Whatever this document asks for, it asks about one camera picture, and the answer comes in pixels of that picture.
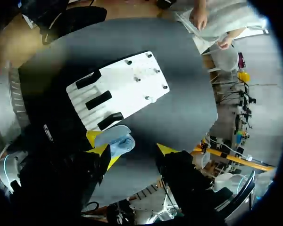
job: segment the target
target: wire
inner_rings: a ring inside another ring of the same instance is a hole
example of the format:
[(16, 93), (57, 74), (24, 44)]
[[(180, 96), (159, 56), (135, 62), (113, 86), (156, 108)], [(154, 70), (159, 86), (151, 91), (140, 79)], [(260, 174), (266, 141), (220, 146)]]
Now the wire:
[(174, 206), (174, 204), (173, 204), (173, 202), (172, 202), (172, 200), (171, 200), (171, 198), (170, 198), (170, 196), (169, 196), (169, 194), (168, 194), (168, 191), (166, 190), (166, 187), (165, 187), (165, 183), (164, 183), (164, 181), (162, 181), (162, 187), (164, 188), (164, 190), (165, 190), (165, 193), (166, 193), (166, 195), (167, 195), (167, 197), (168, 197), (168, 199), (169, 199), (169, 201), (170, 201), (170, 203), (172, 204), (172, 206), (173, 206), (173, 208), (174, 209), (176, 209), (176, 207)]
[(219, 75), (220, 75), (220, 74), (216, 75), (216, 76), (215, 76), (213, 79), (211, 79), (211, 81), (209, 81), (209, 82), (214, 81), (216, 78), (218, 78)]
[[(241, 155), (245, 160), (247, 160), (247, 157), (246, 157), (245, 155), (243, 155), (243, 154), (241, 154), (240, 152), (237, 152), (237, 151), (231, 149), (229, 146), (227, 146), (227, 145), (225, 145), (225, 144), (221, 144), (221, 143), (219, 143), (219, 142), (217, 142), (217, 141), (215, 141), (215, 140), (213, 140), (213, 139), (211, 139), (211, 138), (210, 138), (210, 140), (211, 140), (213, 143), (215, 143), (215, 144), (224, 145), (225, 147), (227, 147), (228, 149), (230, 149), (232, 152), (235, 152), (236, 154)], [(266, 166), (275, 167), (275, 166), (273, 166), (273, 165), (269, 165), (269, 164), (267, 164), (267, 163), (265, 163), (265, 162), (263, 162), (263, 161), (259, 161), (259, 160), (257, 160), (257, 159), (252, 159), (252, 161), (260, 162), (260, 163), (262, 163), (262, 164), (264, 164), (264, 165), (266, 165)]]
[(239, 99), (239, 97), (223, 99), (223, 100), (219, 101), (219, 103), (221, 103), (222, 101), (225, 101), (225, 100), (236, 100), (236, 99)]
[(93, 4), (93, 2), (94, 2), (94, 0), (92, 0), (92, 2), (90, 3), (90, 5), (89, 5), (89, 6), (91, 6), (91, 5)]
[(89, 210), (88, 213), (90, 213), (90, 212), (92, 212), (92, 211), (96, 211), (96, 210), (99, 208), (99, 206), (100, 206), (98, 202), (89, 202), (89, 203), (87, 203), (86, 207), (89, 206), (89, 205), (91, 205), (91, 204), (96, 204), (96, 206), (95, 206), (95, 208), (94, 208), (93, 210)]
[(236, 94), (238, 92), (233, 92), (233, 93), (230, 93), (229, 95), (223, 97), (218, 103), (221, 103), (222, 101), (226, 100), (226, 98), (228, 98), (230, 95), (233, 95), (233, 94)]
[(212, 138), (210, 138), (210, 140), (211, 140), (213, 143), (215, 143), (215, 144), (224, 145), (225, 147), (227, 147), (228, 149), (230, 149), (232, 152), (235, 152), (236, 154), (239, 154), (239, 155), (241, 155), (243, 158), (247, 159), (247, 157), (246, 157), (245, 155), (241, 154), (240, 152), (234, 151), (234, 150), (231, 149), (229, 146), (227, 146), (227, 145), (225, 145), (225, 144), (221, 144), (221, 143), (219, 143), (219, 142), (213, 140)]
[(266, 166), (276, 167), (276, 166), (267, 164), (267, 163), (265, 163), (265, 162), (263, 162), (263, 161), (260, 161), (260, 160), (254, 159), (254, 158), (253, 158), (253, 161), (260, 162), (261, 164), (264, 164), (264, 165), (266, 165)]

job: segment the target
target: person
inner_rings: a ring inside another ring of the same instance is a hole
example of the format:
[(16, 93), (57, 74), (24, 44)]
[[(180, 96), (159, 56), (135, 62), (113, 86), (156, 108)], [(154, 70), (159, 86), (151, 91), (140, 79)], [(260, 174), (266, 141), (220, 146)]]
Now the person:
[(263, 24), (246, 0), (177, 0), (170, 11), (192, 34), (201, 54), (215, 43), (228, 49), (246, 27)]

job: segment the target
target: dark gray table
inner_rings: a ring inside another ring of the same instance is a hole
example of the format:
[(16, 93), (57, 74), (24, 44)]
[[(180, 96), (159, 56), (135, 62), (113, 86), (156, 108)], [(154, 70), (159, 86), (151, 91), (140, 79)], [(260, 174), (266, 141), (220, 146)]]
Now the dark gray table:
[[(132, 130), (136, 147), (114, 164), (94, 192), (93, 200), (104, 199), (103, 204), (121, 200), (156, 181), (151, 149), (155, 143), (192, 150), (216, 120), (209, 74), (191, 35), (179, 22), (158, 18), (108, 20), (54, 41), (20, 67), (20, 77), (34, 71), (34, 83), (38, 84), (38, 76), (46, 80), (47, 74), (58, 73), (66, 63), (87, 65), (92, 71), (146, 50), (153, 52), (170, 92), (120, 123)], [(31, 84), (23, 82), (25, 79), (21, 80), (24, 95), (38, 95), (47, 84), (29, 88)]]

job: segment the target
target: cable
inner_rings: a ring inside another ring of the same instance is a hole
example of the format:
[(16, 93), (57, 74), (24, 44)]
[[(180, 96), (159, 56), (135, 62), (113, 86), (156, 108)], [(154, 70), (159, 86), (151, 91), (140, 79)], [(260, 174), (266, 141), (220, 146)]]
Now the cable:
[(239, 93), (239, 91), (237, 91), (237, 92), (232, 92), (232, 93), (230, 93), (229, 95), (225, 96), (224, 98), (222, 98), (222, 99), (218, 102), (218, 104), (221, 103), (222, 101), (224, 101), (224, 100), (225, 100), (226, 98), (228, 98), (230, 95), (233, 95), (233, 94), (236, 94), (236, 93)]
[(227, 147), (227, 148), (230, 149), (231, 151), (233, 151), (233, 152), (235, 152), (236, 154), (239, 154), (239, 155), (241, 155), (243, 158), (247, 159), (247, 157), (246, 157), (245, 155), (241, 154), (240, 152), (234, 151), (234, 150), (231, 149), (229, 146), (227, 146), (227, 145), (225, 145), (225, 144), (221, 144), (221, 143), (219, 143), (219, 142), (213, 140), (212, 138), (210, 138), (210, 140), (211, 140), (213, 143), (215, 143), (215, 144), (224, 145), (225, 147)]
[(168, 197), (168, 199), (169, 199), (169, 201), (170, 201), (170, 203), (172, 204), (172, 206), (173, 206), (173, 208), (174, 209), (176, 209), (176, 207), (174, 206), (174, 204), (173, 204), (173, 202), (172, 202), (172, 200), (171, 200), (171, 198), (170, 198), (170, 196), (169, 196), (169, 194), (168, 194), (168, 191), (166, 190), (166, 187), (165, 187), (165, 183), (164, 183), (164, 181), (162, 181), (162, 187), (164, 188), (164, 190), (165, 190), (165, 193), (166, 193), (166, 195), (167, 195), (167, 197)]
[[(225, 144), (221, 144), (221, 143), (219, 143), (219, 142), (217, 142), (217, 141), (215, 141), (215, 140), (213, 140), (213, 139), (211, 139), (211, 138), (210, 138), (210, 140), (211, 140), (213, 143), (215, 143), (215, 144), (224, 145), (225, 147), (227, 147), (228, 149), (230, 149), (232, 152), (235, 152), (236, 154), (241, 155), (246, 161), (248, 161), (248, 160), (247, 160), (248, 157), (246, 157), (245, 155), (241, 154), (240, 152), (234, 151), (234, 150), (231, 149), (229, 146), (227, 146), (227, 145), (225, 145)], [(267, 165), (267, 166), (272, 166), (272, 165), (269, 165), (269, 164), (267, 164), (267, 163), (265, 163), (265, 162), (263, 162), (263, 161), (259, 161), (259, 160), (257, 160), (257, 159), (252, 159), (252, 160), (257, 161), (257, 162), (260, 162), (260, 163), (262, 163), (262, 164), (264, 164), (264, 165)]]
[(99, 206), (100, 206), (98, 202), (89, 202), (89, 203), (87, 203), (86, 207), (89, 206), (89, 205), (91, 205), (91, 204), (96, 204), (96, 207), (95, 207), (93, 210), (89, 210), (88, 213), (89, 213), (89, 212), (92, 212), (92, 211), (96, 211), (96, 210), (99, 208)]
[(219, 103), (221, 103), (222, 101), (225, 101), (225, 100), (236, 100), (236, 99), (239, 99), (239, 97), (236, 97), (236, 98), (228, 98), (228, 99), (223, 99), (223, 100), (219, 101)]
[(256, 161), (256, 162), (260, 162), (261, 164), (266, 165), (266, 166), (276, 167), (276, 166), (267, 164), (267, 163), (265, 163), (265, 162), (263, 162), (263, 161), (260, 161), (260, 160), (254, 159), (254, 158), (253, 158), (253, 160)]
[(90, 5), (89, 5), (89, 6), (91, 6), (91, 5), (93, 4), (93, 2), (94, 2), (94, 0), (92, 0), (92, 2), (90, 3)]

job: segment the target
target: floor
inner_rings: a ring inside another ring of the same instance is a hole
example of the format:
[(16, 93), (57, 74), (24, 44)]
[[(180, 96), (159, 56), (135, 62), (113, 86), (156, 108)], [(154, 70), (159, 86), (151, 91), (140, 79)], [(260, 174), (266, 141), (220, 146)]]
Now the floor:
[[(91, 0), (80, 0), (69, 7), (88, 6)], [(95, 0), (93, 6), (107, 10), (106, 20), (128, 17), (157, 17), (161, 10), (156, 0)], [(46, 48), (42, 44), (39, 28), (30, 29), (22, 15), (17, 15), (0, 33), (0, 66), (9, 60), (14, 67), (21, 66), (38, 50)]]

